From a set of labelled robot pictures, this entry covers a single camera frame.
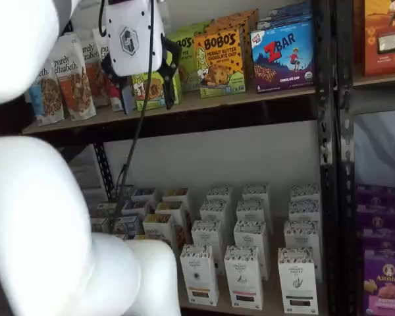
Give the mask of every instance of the black cable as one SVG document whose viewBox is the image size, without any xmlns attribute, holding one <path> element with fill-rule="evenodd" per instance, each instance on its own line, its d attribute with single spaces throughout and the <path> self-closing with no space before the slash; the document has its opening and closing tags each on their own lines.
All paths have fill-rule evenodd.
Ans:
<svg viewBox="0 0 395 316">
<path fill-rule="evenodd" d="M 107 35 L 107 30 L 103 31 L 104 4 L 105 4 L 105 0 L 101 0 L 101 6 L 99 7 L 99 16 L 98 16 L 98 30 L 102 38 Z"/>
<path fill-rule="evenodd" d="M 132 142 L 132 145 L 130 146 L 130 151 L 127 156 L 125 168 L 123 170 L 123 176 L 122 176 L 121 185 L 120 185 L 120 187 L 122 189 L 126 186 L 127 174 L 128 174 L 129 168 L 130 168 L 130 163 L 132 162 L 133 152 L 136 147 L 136 143 L 138 142 L 138 139 L 139 139 L 139 133 L 142 128 L 142 123 L 144 122 L 147 102 L 149 100 L 149 93 L 151 91 L 152 58 L 153 58 L 153 54 L 152 54 L 153 53 L 153 20 L 154 20 L 154 16 L 153 16 L 154 15 L 153 14 L 154 4 L 153 4 L 153 2 L 154 2 L 154 0 L 150 0 L 150 1 L 151 1 L 151 24 L 150 24 L 151 34 L 149 36 L 150 37 L 150 39 L 149 39 L 149 65 L 148 65 L 148 70 L 147 70 L 147 84 L 146 84 L 146 91 L 145 91 L 144 106 L 142 107 L 142 111 L 140 113 L 139 123 L 138 123 L 138 126 L 136 127 L 133 142 Z M 122 197 L 123 197 L 123 195 L 121 193 L 118 193 L 116 210 L 115 210 L 114 217 L 113 217 L 113 229 L 111 230 L 112 232 L 114 232 L 115 219 L 118 216 L 120 216 L 120 214 L 121 214 L 121 209 L 123 207 L 123 198 Z"/>
</svg>

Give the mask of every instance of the green snack box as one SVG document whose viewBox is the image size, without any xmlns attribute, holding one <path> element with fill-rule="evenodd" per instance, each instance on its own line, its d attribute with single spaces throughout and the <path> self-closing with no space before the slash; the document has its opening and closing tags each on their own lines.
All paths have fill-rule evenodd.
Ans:
<svg viewBox="0 0 395 316">
<path fill-rule="evenodd" d="M 169 53 L 169 57 L 167 60 L 168 64 L 171 63 L 171 54 Z M 147 86 L 147 73 L 145 74 L 134 74 L 132 76 L 134 94 L 136 97 L 136 105 L 138 107 L 138 111 L 142 111 L 144 107 L 144 99 L 145 99 L 145 90 Z M 147 102 L 146 109 L 158 109 L 160 107 L 165 107 L 165 98 L 164 98 L 164 90 L 163 90 L 163 77 L 158 72 L 152 72 L 151 75 L 151 87 L 149 90 L 149 101 Z M 174 95 L 175 101 L 174 104 L 179 104 L 182 100 L 182 86 L 180 83 L 180 76 L 178 75 L 178 71 L 174 75 L 172 82 L 174 84 Z"/>
</svg>

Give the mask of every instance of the purple box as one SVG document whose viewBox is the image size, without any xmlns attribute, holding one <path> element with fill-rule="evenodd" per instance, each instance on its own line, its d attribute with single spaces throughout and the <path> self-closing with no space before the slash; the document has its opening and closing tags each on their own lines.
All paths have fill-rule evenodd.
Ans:
<svg viewBox="0 0 395 316">
<path fill-rule="evenodd" d="M 395 188 L 362 184 L 356 191 L 358 205 L 395 206 Z"/>
<path fill-rule="evenodd" d="M 365 250 L 363 314 L 395 316 L 395 251 Z"/>
<path fill-rule="evenodd" d="M 358 205 L 357 227 L 363 228 L 395 228 L 395 207 L 369 207 Z"/>
<path fill-rule="evenodd" d="M 395 229 L 366 228 L 363 230 L 363 249 L 395 250 Z"/>
</svg>

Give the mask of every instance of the granola bag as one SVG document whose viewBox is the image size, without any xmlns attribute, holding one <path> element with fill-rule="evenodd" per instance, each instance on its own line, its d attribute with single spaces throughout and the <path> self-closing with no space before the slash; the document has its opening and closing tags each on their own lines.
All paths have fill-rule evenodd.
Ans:
<svg viewBox="0 0 395 316">
<path fill-rule="evenodd" d="M 102 61 L 104 57 L 109 53 L 108 48 L 108 39 L 106 37 L 102 37 L 99 34 L 99 30 L 97 28 L 92 30 L 93 39 L 95 40 L 95 44 L 98 49 L 99 53 L 99 61 Z M 107 75 L 103 72 L 105 77 L 105 87 L 107 88 L 108 96 L 110 97 L 111 107 L 113 108 L 114 112 L 123 111 L 123 106 L 120 100 L 120 90 L 108 79 Z"/>
<path fill-rule="evenodd" d="M 93 104 L 96 107 L 110 104 L 105 87 L 105 74 L 101 69 L 101 61 L 95 41 L 93 39 L 82 40 L 82 52 L 84 53 L 86 75 L 90 82 Z"/>
<path fill-rule="evenodd" d="M 93 117 L 96 111 L 78 36 L 75 33 L 61 36 L 50 58 L 72 120 Z"/>
<path fill-rule="evenodd" d="M 29 88 L 28 94 L 38 125 L 53 124 L 65 118 L 59 82 L 49 59 Z"/>
</svg>

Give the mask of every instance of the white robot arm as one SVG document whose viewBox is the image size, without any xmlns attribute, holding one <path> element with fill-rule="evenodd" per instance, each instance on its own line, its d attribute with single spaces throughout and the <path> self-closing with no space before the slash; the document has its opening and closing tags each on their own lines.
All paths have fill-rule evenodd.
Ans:
<svg viewBox="0 0 395 316">
<path fill-rule="evenodd" d="M 0 281 L 16 316 L 180 316 L 168 245 L 91 234 L 70 169 L 33 138 L 0 138 Z"/>
</svg>

